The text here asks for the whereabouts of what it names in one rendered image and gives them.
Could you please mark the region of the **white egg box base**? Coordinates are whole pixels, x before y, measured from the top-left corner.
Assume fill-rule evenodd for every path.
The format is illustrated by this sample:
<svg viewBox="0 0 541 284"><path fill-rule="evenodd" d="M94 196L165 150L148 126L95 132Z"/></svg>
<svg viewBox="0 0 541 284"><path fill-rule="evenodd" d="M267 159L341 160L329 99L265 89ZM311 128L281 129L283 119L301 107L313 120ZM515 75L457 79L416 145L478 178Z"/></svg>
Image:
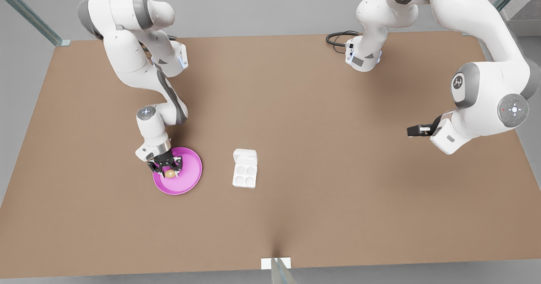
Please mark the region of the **white egg box base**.
<svg viewBox="0 0 541 284"><path fill-rule="evenodd" d="M232 185L239 188L256 188L257 165L235 164Z"/></svg>

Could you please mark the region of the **white egg box lid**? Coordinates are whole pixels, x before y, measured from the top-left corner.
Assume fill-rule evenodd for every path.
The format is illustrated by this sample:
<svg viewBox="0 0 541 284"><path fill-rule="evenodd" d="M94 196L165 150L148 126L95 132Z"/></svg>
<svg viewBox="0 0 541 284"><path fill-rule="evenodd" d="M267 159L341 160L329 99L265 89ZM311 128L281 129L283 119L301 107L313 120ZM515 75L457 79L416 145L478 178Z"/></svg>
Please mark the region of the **white egg box lid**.
<svg viewBox="0 0 541 284"><path fill-rule="evenodd" d="M257 165L257 152L249 149L236 149L232 154L236 164Z"/></svg>

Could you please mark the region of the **pink round plate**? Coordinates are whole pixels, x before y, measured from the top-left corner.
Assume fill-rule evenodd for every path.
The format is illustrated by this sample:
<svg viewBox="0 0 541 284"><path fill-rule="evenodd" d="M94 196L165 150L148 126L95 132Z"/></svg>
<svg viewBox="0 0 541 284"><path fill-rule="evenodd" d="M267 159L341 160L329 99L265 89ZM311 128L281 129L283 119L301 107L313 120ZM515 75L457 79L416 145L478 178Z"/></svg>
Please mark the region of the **pink round plate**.
<svg viewBox="0 0 541 284"><path fill-rule="evenodd" d="M202 161L190 148L174 147L171 152L175 159L181 159L182 169L178 172L178 176L168 178L154 173L153 180L156 187L165 194L181 195L197 185L202 174Z"/></svg>

